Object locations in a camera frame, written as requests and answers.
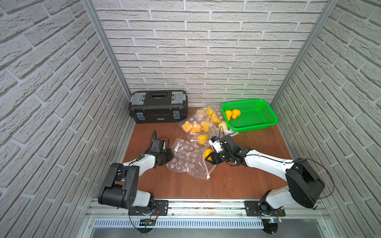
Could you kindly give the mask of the dotted zip bag with pears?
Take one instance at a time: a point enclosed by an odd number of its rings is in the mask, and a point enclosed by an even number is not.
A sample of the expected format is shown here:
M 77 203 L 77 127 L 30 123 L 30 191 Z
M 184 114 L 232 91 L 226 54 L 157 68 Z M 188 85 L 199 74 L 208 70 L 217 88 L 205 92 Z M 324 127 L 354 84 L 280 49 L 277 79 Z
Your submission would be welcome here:
M 166 164 L 169 170 L 177 173 L 187 173 L 198 179 L 210 179 L 215 165 L 204 160 L 203 155 L 206 149 L 212 149 L 211 146 L 201 146 L 198 143 L 177 138 L 170 148 L 174 158 Z

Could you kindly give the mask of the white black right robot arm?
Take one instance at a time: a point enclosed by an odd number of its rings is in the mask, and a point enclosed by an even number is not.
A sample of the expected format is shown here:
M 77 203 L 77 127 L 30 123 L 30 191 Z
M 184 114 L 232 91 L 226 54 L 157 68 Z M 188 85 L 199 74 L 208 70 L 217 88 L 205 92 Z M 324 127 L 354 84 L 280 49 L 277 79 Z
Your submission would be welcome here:
M 287 182 L 287 186 L 269 190 L 261 198 L 258 208 L 263 214 L 291 204 L 314 208 L 325 184 L 307 159 L 287 160 L 258 152 L 252 148 L 239 147 L 233 137 L 212 137 L 209 144 L 214 151 L 204 156 L 204 160 L 218 165 L 227 163 L 259 169 L 275 175 Z

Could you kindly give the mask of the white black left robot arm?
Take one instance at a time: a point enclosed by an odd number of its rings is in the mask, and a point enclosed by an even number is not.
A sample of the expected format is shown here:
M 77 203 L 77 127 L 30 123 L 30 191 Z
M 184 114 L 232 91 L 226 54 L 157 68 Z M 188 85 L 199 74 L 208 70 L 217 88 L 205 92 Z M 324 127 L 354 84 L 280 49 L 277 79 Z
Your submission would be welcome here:
M 98 203 L 123 209 L 138 209 L 149 214 L 154 210 L 154 194 L 138 190 L 139 177 L 173 159 L 169 140 L 154 138 L 146 151 L 126 163 L 113 163 L 98 193 Z

